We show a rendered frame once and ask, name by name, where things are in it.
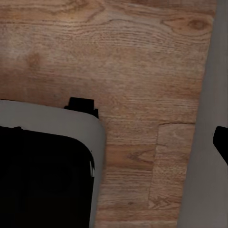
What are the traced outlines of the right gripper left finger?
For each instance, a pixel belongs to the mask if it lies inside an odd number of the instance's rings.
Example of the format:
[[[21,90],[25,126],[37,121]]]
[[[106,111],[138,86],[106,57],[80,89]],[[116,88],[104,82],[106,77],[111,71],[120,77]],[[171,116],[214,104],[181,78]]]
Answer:
[[[20,126],[0,132],[0,183],[25,144]]]

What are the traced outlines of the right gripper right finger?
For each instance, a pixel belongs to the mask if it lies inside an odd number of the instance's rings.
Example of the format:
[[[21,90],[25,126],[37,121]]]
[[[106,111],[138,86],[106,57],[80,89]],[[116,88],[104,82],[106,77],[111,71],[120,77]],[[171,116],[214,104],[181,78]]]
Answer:
[[[218,126],[216,128],[212,143],[228,164],[228,128]]]

